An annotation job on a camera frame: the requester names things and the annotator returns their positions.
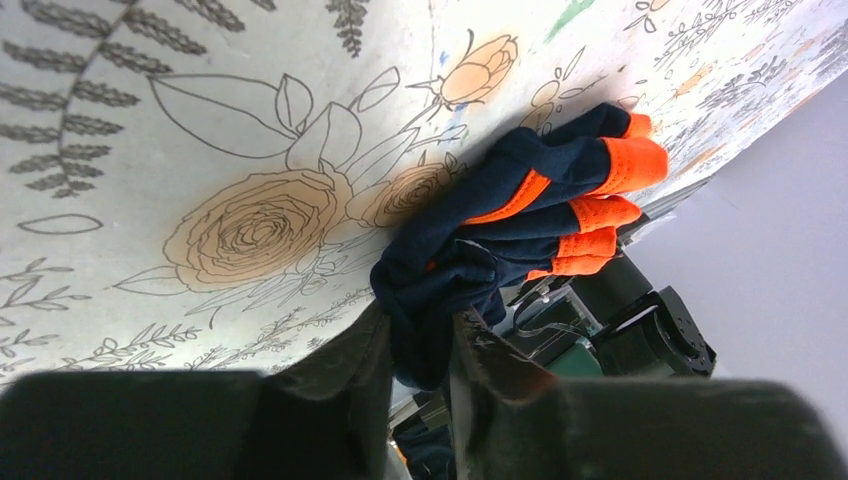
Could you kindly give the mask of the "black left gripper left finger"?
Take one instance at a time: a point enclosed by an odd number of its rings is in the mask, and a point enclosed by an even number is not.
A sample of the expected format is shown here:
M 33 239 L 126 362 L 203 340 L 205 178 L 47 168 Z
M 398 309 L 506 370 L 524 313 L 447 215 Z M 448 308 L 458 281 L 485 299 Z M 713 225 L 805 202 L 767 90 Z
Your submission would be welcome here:
M 340 335 L 264 386 L 264 474 L 380 479 L 392 389 L 389 320 L 369 304 Z

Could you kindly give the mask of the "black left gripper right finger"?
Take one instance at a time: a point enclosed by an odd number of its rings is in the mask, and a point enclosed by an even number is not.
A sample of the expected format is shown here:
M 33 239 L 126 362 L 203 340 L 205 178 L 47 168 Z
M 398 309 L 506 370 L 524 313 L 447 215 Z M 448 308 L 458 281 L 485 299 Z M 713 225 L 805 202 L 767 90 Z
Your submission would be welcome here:
M 562 479 L 557 378 L 476 310 L 452 316 L 452 440 L 460 479 Z

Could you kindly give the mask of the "navy orange boxer underwear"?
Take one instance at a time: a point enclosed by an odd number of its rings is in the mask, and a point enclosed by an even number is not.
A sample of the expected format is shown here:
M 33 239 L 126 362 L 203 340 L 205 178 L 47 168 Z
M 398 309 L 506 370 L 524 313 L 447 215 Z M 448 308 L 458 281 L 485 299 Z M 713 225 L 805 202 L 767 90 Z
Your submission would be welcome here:
M 395 378 L 440 387 L 452 317 L 505 318 L 504 288 L 599 272 L 618 230 L 641 216 L 628 194 L 663 181 L 669 156 L 650 116 L 603 103 L 540 135 L 518 127 L 446 194 L 406 221 L 370 274 L 390 320 Z

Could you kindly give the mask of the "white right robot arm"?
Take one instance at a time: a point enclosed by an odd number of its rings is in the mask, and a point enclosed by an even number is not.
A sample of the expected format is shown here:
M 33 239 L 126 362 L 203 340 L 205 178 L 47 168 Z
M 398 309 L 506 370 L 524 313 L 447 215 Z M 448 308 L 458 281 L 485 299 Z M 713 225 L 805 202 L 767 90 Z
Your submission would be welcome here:
M 677 291 L 655 289 L 625 255 L 585 277 L 519 290 L 498 329 L 559 376 L 712 376 L 717 354 Z

